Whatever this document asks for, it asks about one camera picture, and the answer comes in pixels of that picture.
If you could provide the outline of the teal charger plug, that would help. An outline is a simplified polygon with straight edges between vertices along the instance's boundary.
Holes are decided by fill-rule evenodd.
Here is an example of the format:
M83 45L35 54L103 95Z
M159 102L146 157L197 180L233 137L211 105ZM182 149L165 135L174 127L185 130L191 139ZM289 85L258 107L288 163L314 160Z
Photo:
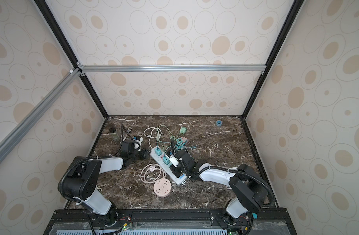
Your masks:
M155 154L159 157L163 154L162 150L158 146L155 148Z

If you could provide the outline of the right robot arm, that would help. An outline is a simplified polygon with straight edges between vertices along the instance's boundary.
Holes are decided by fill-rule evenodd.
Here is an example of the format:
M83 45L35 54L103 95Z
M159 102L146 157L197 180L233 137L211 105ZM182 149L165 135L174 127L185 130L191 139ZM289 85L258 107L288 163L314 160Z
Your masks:
M252 224L252 214L259 213L264 206L274 206L275 196L268 185L252 167L241 164L238 167L221 167L205 161L195 161L188 150L178 150L174 140L171 151L175 163L170 166L175 176L182 174L192 181L214 182L232 189L235 198L223 210L221 221L226 226L234 226L244 214L250 214L248 224Z

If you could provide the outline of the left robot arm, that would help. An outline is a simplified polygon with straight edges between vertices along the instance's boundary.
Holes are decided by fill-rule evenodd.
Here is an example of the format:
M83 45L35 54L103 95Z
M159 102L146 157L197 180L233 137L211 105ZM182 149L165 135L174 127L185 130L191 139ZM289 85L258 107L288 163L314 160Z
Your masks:
M63 198L83 206L108 227L117 222L118 213L116 206L97 190L99 175L126 169L137 160L147 159L152 152L142 147L142 137L132 137L123 124L120 130L120 148L114 155L75 157L58 184Z

